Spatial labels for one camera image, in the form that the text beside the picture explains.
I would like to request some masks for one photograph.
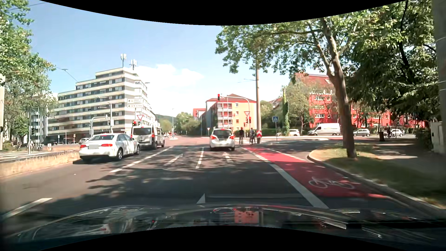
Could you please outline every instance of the street sign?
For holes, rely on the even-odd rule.
[[[127,104],[142,103],[143,99],[127,99]]]
[[[143,104],[128,104],[127,108],[143,108]]]

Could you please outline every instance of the sky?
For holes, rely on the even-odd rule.
[[[69,74],[60,69],[49,73],[53,92],[74,90],[76,80],[94,79],[98,71],[122,67],[120,55],[125,53],[124,66],[130,67],[135,59],[135,70],[150,82],[148,96],[156,114],[192,113],[193,108],[205,108],[205,101],[218,93],[256,100],[255,81],[245,80],[254,79],[254,71],[242,63],[239,73],[229,73],[223,67],[224,55],[215,54],[220,26],[141,21],[52,3],[30,8],[32,50],[68,69]],[[288,82],[286,75],[260,72],[260,100],[277,98]]]

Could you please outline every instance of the asphalt road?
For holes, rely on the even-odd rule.
[[[52,167],[1,180],[4,230],[12,233],[113,205],[178,206],[204,202],[378,208],[417,214],[364,184],[307,160],[331,138],[245,143],[209,151],[209,139],[179,136],[164,148],[119,162]]]

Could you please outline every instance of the white van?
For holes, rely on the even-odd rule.
[[[155,125],[137,125],[132,127],[131,136],[134,138],[141,146],[150,147],[156,150],[158,146],[164,147],[164,137],[161,127]]]
[[[339,123],[322,123],[308,131],[308,135],[341,135]]]

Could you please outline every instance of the white lane line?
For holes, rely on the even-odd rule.
[[[295,180],[290,174],[288,174],[285,170],[280,168],[279,166],[272,164],[271,161],[263,158],[262,156],[244,148],[244,150],[247,150],[257,158],[265,161],[268,163],[272,168],[274,168],[282,177],[284,177],[285,180],[287,180],[313,207],[318,208],[325,208],[327,209],[328,206],[322,202],[319,198],[317,198],[312,192],[310,192],[306,187],[304,187],[301,183],[299,183],[297,180]]]
[[[5,220],[5,219],[7,219],[9,217],[12,217],[12,216],[14,216],[16,214],[19,214],[19,213],[21,213],[21,212],[23,212],[25,210],[28,210],[28,209],[30,209],[30,208],[32,208],[34,206],[37,206],[38,204],[42,204],[44,202],[47,202],[47,201],[49,201],[51,199],[52,198],[42,198],[42,199],[36,200],[34,202],[28,203],[26,205],[23,205],[23,206],[21,206],[19,208],[16,208],[16,209],[14,209],[14,210],[12,210],[12,211],[10,211],[8,213],[5,213],[4,215],[2,215],[2,219]]]
[[[175,162],[175,160],[177,160],[178,158],[182,157],[183,154],[177,155],[175,156],[175,158],[171,159],[169,162],[167,162],[166,164],[164,164],[163,166],[168,166],[170,164],[172,164],[173,162]]]
[[[206,203],[206,196],[205,196],[205,194],[203,194],[203,196],[201,196],[201,198],[197,201],[197,204],[202,204],[202,203]]]
[[[203,153],[204,153],[204,147],[201,148],[200,158],[198,159],[198,163],[197,163],[197,166],[195,167],[195,169],[199,169],[200,168],[201,160],[203,159]]]
[[[131,167],[131,166],[134,166],[134,165],[136,165],[136,164],[139,164],[139,163],[141,163],[143,160],[153,158],[153,157],[157,156],[158,154],[160,154],[160,153],[162,153],[162,152],[164,152],[164,151],[167,151],[167,150],[169,150],[169,149],[171,149],[171,148],[173,148],[173,146],[171,146],[171,147],[169,147],[169,148],[166,148],[166,149],[164,149],[164,150],[162,150],[162,151],[159,151],[159,152],[157,152],[157,153],[155,153],[155,154],[149,155],[149,156],[145,157],[144,159],[137,160],[137,161],[135,161],[135,162],[133,162],[133,163],[131,163],[131,164],[128,164],[127,166],[122,167],[122,168],[118,168],[118,169],[115,169],[115,170],[111,170],[110,172],[119,172],[119,171],[121,171],[121,170],[124,169],[124,168]]]

